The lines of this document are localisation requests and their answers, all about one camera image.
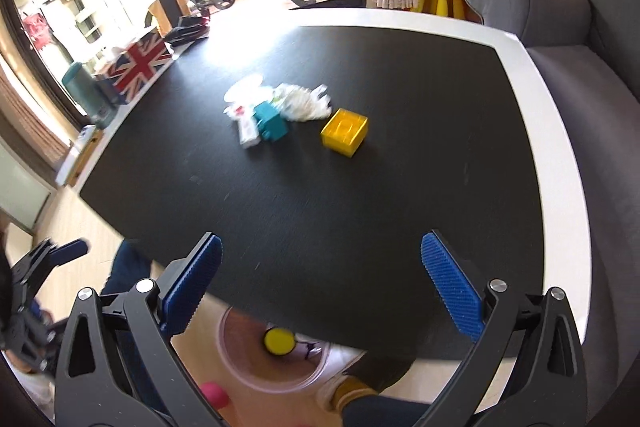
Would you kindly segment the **yellow round zip case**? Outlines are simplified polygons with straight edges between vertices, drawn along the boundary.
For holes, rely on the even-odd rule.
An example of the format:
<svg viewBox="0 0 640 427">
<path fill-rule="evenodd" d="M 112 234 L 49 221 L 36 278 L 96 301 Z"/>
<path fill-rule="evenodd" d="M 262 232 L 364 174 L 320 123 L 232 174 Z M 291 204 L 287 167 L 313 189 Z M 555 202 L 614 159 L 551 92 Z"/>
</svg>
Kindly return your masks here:
<svg viewBox="0 0 640 427">
<path fill-rule="evenodd" d="M 270 327 L 262 337 L 265 349 L 276 357 L 286 357 L 297 346 L 295 334 L 282 327 Z"/>
</svg>

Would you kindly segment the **white rectangular small box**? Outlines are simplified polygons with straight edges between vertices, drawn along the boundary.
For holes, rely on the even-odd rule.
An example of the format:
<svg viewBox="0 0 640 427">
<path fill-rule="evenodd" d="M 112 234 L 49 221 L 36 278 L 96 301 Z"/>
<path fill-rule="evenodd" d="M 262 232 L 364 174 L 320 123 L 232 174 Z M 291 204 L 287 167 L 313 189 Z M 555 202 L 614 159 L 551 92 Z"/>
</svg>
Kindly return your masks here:
<svg viewBox="0 0 640 427">
<path fill-rule="evenodd" d="M 242 115 L 238 119 L 240 145 L 249 148 L 260 142 L 260 133 L 252 115 Z"/>
</svg>

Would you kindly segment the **teal toy brick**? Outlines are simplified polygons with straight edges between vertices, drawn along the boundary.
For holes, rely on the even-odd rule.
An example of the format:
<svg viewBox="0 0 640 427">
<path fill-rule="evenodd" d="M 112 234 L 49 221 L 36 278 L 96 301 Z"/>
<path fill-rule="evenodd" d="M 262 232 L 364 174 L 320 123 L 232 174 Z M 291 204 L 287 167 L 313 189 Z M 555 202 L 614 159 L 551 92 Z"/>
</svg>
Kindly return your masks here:
<svg viewBox="0 0 640 427">
<path fill-rule="evenodd" d="M 260 137 L 266 141 L 279 141 L 288 134 L 288 126 L 278 110 L 268 102 L 254 107 L 254 119 Z"/>
</svg>

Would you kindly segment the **yellow toy brick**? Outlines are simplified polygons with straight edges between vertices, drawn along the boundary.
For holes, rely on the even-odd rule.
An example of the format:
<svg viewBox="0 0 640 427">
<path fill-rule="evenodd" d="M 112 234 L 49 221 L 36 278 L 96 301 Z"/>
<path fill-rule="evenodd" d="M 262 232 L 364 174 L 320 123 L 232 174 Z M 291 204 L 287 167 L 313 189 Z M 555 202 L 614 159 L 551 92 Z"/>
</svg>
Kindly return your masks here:
<svg viewBox="0 0 640 427">
<path fill-rule="evenodd" d="M 367 117 L 339 108 L 322 129 L 322 145 L 333 152 L 352 157 L 368 134 Z"/>
</svg>

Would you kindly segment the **white tissue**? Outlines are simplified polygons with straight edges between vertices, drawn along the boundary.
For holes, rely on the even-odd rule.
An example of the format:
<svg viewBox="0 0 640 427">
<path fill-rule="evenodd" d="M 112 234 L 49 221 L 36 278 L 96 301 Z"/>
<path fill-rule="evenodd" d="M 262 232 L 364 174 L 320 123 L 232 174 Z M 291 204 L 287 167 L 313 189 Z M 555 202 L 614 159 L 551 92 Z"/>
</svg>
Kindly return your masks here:
<svg viewBox="0 0 640 427">
<path fill-rule="evenodd" d="M 281 83 L 273 89 L 272 105 L 288 121 L 310 121 L 329 118 L 332 114 L 328 87 L 320 84 L 308 89 L 298 84 Z"/>
</svg>

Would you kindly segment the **clear round plastic container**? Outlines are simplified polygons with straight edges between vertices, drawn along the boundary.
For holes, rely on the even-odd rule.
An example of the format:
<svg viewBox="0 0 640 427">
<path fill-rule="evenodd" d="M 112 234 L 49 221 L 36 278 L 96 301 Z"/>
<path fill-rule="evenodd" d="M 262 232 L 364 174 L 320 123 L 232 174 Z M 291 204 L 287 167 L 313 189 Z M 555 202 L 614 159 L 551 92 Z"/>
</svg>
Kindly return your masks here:
<svg viewBox="0 0 640 427">
<path fill-rule="evenodd" d="M 233 83 L 224 94 L 224 103 L 227 104 L 224 113 L 233 120 L 252 116 L 257 105 L 272 100 L 273 87 L 263 84 L 262 74 L 254 72 Z"/>
</svg>

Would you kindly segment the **pink trash bin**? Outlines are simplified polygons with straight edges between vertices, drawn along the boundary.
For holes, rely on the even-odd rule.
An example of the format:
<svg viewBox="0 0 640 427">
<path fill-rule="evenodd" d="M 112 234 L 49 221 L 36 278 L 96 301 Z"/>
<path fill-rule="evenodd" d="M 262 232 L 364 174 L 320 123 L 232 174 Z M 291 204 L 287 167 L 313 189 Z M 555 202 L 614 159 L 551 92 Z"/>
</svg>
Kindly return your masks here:
<svg viewBox="0 0 640 427">
<path fill-rule="evenodd" d="M 262 342 L 270 327 L 279 326 L 234 308 L 224 311 L 217 327 L 217 349 L 229 372 L 247 387 L 270 395 L 302 392 L 317 384 L 328 368 L 331 345 L 294 333 L 296 349 L 276 357 Z"/>
</svg>

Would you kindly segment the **blue trouser leg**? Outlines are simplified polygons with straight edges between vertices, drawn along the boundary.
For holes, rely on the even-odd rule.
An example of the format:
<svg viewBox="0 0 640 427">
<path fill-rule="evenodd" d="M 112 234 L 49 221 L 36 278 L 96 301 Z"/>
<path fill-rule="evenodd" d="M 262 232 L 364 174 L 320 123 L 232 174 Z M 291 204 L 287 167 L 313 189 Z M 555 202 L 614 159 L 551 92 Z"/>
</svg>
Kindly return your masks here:
<svg viewBox="0 0 640 427">
<path fill-rule="evenodd" d="M 113 295 L 130 291 L 140 280 L 151 274 L 151 261 L 140 254 L 128 241 L 120 243 L 100 295 Z"/>
</svg>

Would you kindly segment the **black slipper with sock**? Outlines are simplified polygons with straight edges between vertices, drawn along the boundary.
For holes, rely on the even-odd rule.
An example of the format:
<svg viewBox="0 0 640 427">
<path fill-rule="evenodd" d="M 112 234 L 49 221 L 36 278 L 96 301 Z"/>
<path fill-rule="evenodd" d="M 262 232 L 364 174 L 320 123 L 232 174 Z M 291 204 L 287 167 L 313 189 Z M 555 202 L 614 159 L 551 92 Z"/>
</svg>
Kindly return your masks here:
<svg viewBox="0 0 640 427">
<path fill-rule="evenodd" d="M 317 391 L 316 399 L 323 410 L 342 413 L 354 400 L 380 395 L 397 384 L 411 369 L 414 359 L 383 357 L 364 352 L 354 358 Z"/>
</svg>

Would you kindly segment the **white smartphone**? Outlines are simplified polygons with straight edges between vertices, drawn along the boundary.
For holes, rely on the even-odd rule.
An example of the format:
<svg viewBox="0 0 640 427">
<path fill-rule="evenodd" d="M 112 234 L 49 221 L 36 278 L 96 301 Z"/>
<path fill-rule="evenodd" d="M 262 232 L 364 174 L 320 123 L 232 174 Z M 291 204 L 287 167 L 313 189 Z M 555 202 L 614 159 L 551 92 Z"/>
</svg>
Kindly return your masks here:
<svg viewBox="0 0 640 427">
<path fill-rule="evenodd" d="M 87 164 L 89 156 L 101 140 L 102 130 L 95 124 L 83 127 L 78 137 L 68 150 L 58 173 L 55 177 L 55 183 L 58 187 L 65 185 L 74 186 L 81 170 Z"/>
</svg>

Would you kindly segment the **teal thermos bottle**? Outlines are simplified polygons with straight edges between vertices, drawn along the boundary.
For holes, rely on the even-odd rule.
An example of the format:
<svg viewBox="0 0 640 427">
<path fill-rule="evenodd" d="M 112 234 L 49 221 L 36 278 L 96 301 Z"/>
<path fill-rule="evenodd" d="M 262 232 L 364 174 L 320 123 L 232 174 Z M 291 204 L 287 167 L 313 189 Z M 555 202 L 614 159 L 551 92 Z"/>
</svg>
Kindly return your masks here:
<svg viewBox="0 0 640 427">
<path fill-rule="evenodd" d="M 93 79 L 85 65 L 73 62 L 66 70 L 62 86 L 86 112 L 96 127 L 106 129 L 117 114 L 117 109 Z"/>
</svg>

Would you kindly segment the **union jack tissue box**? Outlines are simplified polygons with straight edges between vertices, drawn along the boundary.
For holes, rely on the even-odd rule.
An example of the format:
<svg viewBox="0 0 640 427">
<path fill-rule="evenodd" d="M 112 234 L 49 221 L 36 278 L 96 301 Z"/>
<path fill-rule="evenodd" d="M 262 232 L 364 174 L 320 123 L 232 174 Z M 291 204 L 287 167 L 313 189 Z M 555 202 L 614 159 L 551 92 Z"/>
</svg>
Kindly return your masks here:
<svg viewBox="0 0 640 427">
<path fill-rule="evenodd" d="M 171 62 L 172 56 L 157 29 L 130 43 L 96 74 L 96 82 L 116 105 L 126 105 Z"/>
</svg>

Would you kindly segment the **black folded gloves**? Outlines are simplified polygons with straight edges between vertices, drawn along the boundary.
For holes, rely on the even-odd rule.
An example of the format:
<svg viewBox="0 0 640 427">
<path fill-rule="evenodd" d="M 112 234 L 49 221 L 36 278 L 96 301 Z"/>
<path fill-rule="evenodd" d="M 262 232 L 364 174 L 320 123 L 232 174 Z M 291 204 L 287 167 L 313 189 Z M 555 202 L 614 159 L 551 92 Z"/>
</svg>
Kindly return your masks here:
<svg viewBox="0 0 640 427">
<path fill-rule="evenodd" d="M 205 16 L 183 16 L 178 25 L 172 28 L 164 41 L 170 46 L 183 46 L 208 34 L 209 19 Z"/>
</svg>

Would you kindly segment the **grey fabric sofa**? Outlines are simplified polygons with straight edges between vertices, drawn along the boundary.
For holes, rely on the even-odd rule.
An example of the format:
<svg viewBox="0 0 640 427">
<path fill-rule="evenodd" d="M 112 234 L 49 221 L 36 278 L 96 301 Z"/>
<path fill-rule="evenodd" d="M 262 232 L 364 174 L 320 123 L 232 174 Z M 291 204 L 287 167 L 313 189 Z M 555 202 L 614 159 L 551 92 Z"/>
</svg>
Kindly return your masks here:
<svg viewBox="0 0 640 427">
<path fill-rule="evenodd" d="M 588 208 L 588 411 L 639 353 L 639 0 L 465 0 L 516 35 L 558 106 Z"/>
</svg>

